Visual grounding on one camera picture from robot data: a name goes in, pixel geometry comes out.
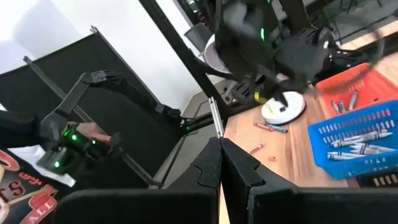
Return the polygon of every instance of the white crayon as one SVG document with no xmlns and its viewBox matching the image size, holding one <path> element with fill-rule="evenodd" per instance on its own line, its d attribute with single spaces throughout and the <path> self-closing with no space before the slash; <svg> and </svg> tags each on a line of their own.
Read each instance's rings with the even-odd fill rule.
<svg viewBox="0 0 398 224">
<path fill-rule="evenodd" d="M 366 143 L 356 143 L 354 146 L 350 146 L 353 149 L 365 149 L 365 148 L 369 148 L 369 149 L 374 149 L 374 150 L 378 150 L 381 152 L 392 152 L 395 151 L 395 149 L 390 149 L 388 147 L 382 147 L 382 146 L 375 146 L 375 145 L 370 145 L 370 144 L 366 144 Z"/>
<path fill-rule="evenodd" d="M 359 138 L 359 139 L 355 139 L 355 140 L 351 140 L 351 141 L 336 142 L 333 144 L 333 147 L 349 146 L 349 145 L 353 145 L 355 143 L 361 143 L 364 141 L 365 141 L 364 138 Z"/>
<path fill-rule="evenodd" d="M 348 159 L 354 159 L 353 157 L 348 157 L 348 156 L 339 156 L 339 155 L 328 155 L 328 159 L 334 160 L 334 161 L 342 161 L 342 160 L 348 160 Z"/>
<path fill-rule="evenodd" d="M 346 157 L 364 157 L 365 155 L 355 154 L 355 153 L 348 153 L 348 152 L 328 152 L 328 155 L 337 155 L 337 156 L 346 156 Z"/>
<path fill-rule="evenodd" d="M 386 138 L 390 136 L 392 133 L 376 133 L 376 134 L 368 134 L 367 136 L 364 136 L 365 141 L 371 141 L 371 140 L 377 140 L 380 138 Z"/>
<path fill-rule="evenodd" d="M 374 150 L 374 149 L 370 149 L 370 148 L 365 148 L 365 149 L 355 149 L 355 150 L 351 150 L 350 152 L 352 153 L 357 153 L 360 155 L 373 155 L 373 154 L 379 154 L 381 153 L 378 150 Z"/>
</svg>

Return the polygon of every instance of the green led light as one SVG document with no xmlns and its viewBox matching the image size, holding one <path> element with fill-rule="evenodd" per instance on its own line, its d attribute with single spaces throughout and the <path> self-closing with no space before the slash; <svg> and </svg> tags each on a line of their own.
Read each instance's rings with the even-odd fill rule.
<svg viewBox="0 0 398 224">
<path fill-rule="evenodd" d="M 70 130 L 66 130 L 66 131 L 63 133 L 63 135 L 64 135 L 64 136 L 67 136 L 67 135 L 69 134 L 69 132 L 70 132 Z"/>
<path fill-rule="evenodd" d="M 264 28 L 261 28 L 261 39 L 262 39 L 262 41 L 265 41 Z"/>
</svg>

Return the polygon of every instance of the white round object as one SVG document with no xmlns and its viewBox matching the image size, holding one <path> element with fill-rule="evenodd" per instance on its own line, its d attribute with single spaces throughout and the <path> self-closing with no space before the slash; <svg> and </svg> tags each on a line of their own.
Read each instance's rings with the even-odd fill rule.
<svg viewBox="0 0 398 224">
<path fill-rule="evenodd" d="M 203 53 L 206 64 L 208 64 L 212 69 L 223 72 L 231 73 L 224 65 L 224 62 L 220 59 L 216 51 L 216 38 L 214 34 L 210 37 L 206 44 L 205 52 Z"/>
<path fill-rule="evenodd" d="M 305 100 L 302 95 L 294 91 L 284 92 L 288 107 L 284 111 L 283 104 L 274 98 L 267 101 L 261 108 L 261 115 L 265 122 L 274 125 L 285 124 L 300 116 L 305 109 Z"/>
</svg>

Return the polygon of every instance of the black metal pole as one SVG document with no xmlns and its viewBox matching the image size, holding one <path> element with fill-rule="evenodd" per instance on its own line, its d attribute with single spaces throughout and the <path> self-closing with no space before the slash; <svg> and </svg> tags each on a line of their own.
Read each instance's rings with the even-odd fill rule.
<svg viewBox="0 0 398 224">
<path fill-rule="evenodd" d="M 195 56 L 191 50 L 185 45 L 173 25 L 170 23 L 167 16 L 164 14 L 160 6 L 156 3 L 156 0 L 139 0 L 148 15 L 155 22 L 156 26 L 162 32 L 163 36 L 167 39 L 169 44 L 177 53 L 182 63 L 186 66 L 188 71 L 192 74 L 193 78 L 200 85 L 203 92 L 207 97 L 213 97 L 218 105 L 221 119 L 228 119 L 231 111 L 228 105 L 224 102 L 221 95 L 217 92 L 217 89 L 210 82 L 206 73 L 201 69 L 201 66 L 196 63 Z"/>
</svg>

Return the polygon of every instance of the black panel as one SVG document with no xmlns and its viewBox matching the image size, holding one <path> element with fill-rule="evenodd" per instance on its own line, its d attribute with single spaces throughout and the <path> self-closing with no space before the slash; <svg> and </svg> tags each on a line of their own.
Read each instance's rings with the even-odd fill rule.
<svg viewBox="0 0 398 224">
<path fill-rule="evenodd" d="M 0 75 L 0 103 L 9 111 L 30 112 L 42 119 L 61 99 L 28 66 L 23 66 Z M 71 119 L 80 121 L 75 113 Z"/>
<path fill-rule="evenodd" d="M 81 74 L 98 70 L 119 70 L 131 85 L 147 92 L 100 35 L 90 35 L 34 63 L 65 92 L 69 92 Z M 124 150 L 151 175 L 158 171 L 181 137 L 178 127 L 108 90 L 90 88 L 78 105 L 105 132 L 120 132 Z"/>
<path fill-rule="evenodd" d="M 128 82 L 152 97 L 129 67 L 100 35 L 90 35 L 74 44 L 34 61 L 64 92 L 69 92 L 85 72 L 118 70 Z M 0 102 L 8 110 L 30 111 L 41 117 L 51 112 L 60 99 L 29 68 L 22 67 L 0 76 Z M 122 147 L 150 175 L 155 175 L 182 137 L 181 129 L 149 114 L 126 97 L 107 90 L 90 88 L 78 104 L 107 133 L 121 133 Z M 119 160 L 109 162 L 97 175 L 97 187 L 146 187 L 140 178 Z M 124 181 L 123 178 L 135 179 Z"/>
</svg>

